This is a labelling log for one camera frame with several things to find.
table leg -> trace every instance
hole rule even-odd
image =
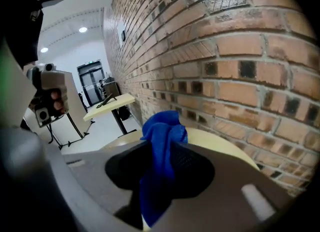
[[[128,134],[128,132],[127,132],[124,124],[123,124],[122,121],[121,121],[121,118],[120,118],[120,116],[119,116],[119,114],[118,114],[118,111],[117,111],[116,109],[114,109],[114,110],[112,110],[111,112],[112,112],[112,114],[113,114],[113,116],[114,116],[114,119],[116,120],[118,126],[120,127],[121,132],[122,132],[124,135]]]

white floor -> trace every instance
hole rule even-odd
[[[123,135],[111,112],[94,118],[93,121],[95,123],[88,131],[90,134],[82,140],[72,143],[70,147],[63,146],[61,149],[63,155],[96,151]],[[141,129],[132,115],[122,122],[127,132]]]

